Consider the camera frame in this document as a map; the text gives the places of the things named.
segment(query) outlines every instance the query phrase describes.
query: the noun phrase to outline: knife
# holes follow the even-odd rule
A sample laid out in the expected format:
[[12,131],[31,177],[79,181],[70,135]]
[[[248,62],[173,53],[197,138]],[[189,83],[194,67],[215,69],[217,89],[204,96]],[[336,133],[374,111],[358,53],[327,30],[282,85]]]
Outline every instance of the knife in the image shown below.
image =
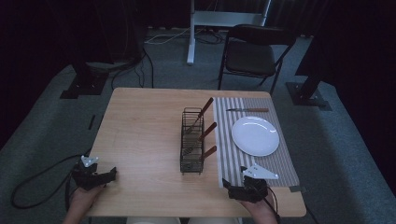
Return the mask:
[[268,112],[268,108],[233,108],[227,109],[226,111],[236,111],[236,112]]

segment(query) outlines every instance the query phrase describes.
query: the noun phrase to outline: wooden table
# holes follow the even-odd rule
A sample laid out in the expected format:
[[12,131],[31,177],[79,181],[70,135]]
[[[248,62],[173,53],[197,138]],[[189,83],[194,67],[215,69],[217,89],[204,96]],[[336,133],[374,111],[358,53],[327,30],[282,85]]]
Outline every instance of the wooden table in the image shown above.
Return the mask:
[[[262,91],[115,89],[91,156],[99,157],[98,173],[117,167],[117,180],[107,185],[92,208],[92,217],[249,217],[247,210],[219,188],[217,155],[204,171],[179,169],[180,129],[185,107],[203,107],[210,97],[270,98]],[[213,108],[205,123],[213,122]],[[215,134],[205,148],[216,144]],[[273,188],[282,217],[305,215],[301,192]]]

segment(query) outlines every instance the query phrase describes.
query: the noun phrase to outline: gray carpet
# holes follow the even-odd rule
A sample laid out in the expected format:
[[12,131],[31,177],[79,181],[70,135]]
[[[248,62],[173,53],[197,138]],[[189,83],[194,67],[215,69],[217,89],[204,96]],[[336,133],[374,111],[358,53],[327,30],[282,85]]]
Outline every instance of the gray carpet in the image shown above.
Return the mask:
[[[177,33],[150,31],[148,35]],[[210,35],[199,35],[215,40]],[[332,111],[317,107],[293,105],[286,82],[304,82],[295,71],[310,39],[300,37],[286,57],[273,95],[276,113],[288,144],[291,159],[306,187],[304,201],[319,223],[396,223],[396,200],[379,173],[367,147],[351,118],[337,97],[334,87],[321,83],[318,87],[329,101]],[[188,66],[187,38],[176,38],[165,44],[145,46],[153,61],[155,88],[215,90],[223,46],[197,41],[195,62]],[[151,88],[148,58],[135,71],[140,84]],[[134,69],[119,73],[114,87],[139,88]],[[30,114],[0,151],[0,223],[61,223],[65,215],[64,188],[47,202],[32,209],[16,209],[10,204],[12,190],[25,178],[75,154],[88,150],[97,134],[100,118],[111,96],[111,78],[103,93],[79,96],[75,100],[60,99],[74,78],[67,66],[45,89]],[[269,91],[272,79],[263,87],[248,77],[226,76],[223,90]],[[91,124],[92,116],[96,119]],[[63,180],[76,160],[57,166],[49,173],[22,188],[16,201],[31,204],[49,195]],[[125,223],[124,217],[95,217],[92,223]],[[314,223],[305,217],[282,218],[282,223]]]

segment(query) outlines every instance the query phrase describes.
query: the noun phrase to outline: chair backrest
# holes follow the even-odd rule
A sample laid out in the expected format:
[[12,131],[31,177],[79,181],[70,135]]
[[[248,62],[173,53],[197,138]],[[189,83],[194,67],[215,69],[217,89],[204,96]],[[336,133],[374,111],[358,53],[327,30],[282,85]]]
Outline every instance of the chair backrest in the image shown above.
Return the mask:
[[258,25],[238,24],[227,34],[227,41],[234,37],[256,45],[294,45],[296,35],[288,30]]

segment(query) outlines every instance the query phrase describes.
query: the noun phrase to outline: white desk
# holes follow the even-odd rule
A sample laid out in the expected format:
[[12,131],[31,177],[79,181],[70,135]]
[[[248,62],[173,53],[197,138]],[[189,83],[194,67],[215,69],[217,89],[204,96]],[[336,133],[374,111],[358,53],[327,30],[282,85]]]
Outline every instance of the white desk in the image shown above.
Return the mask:
[[195,11],[195,2],[191,0],[191,28],[187,64],[194,64],[195,25],[233,27],[237,24],[257,24],[264,26],[271,0],[267,0],[261,14],[220,11]]

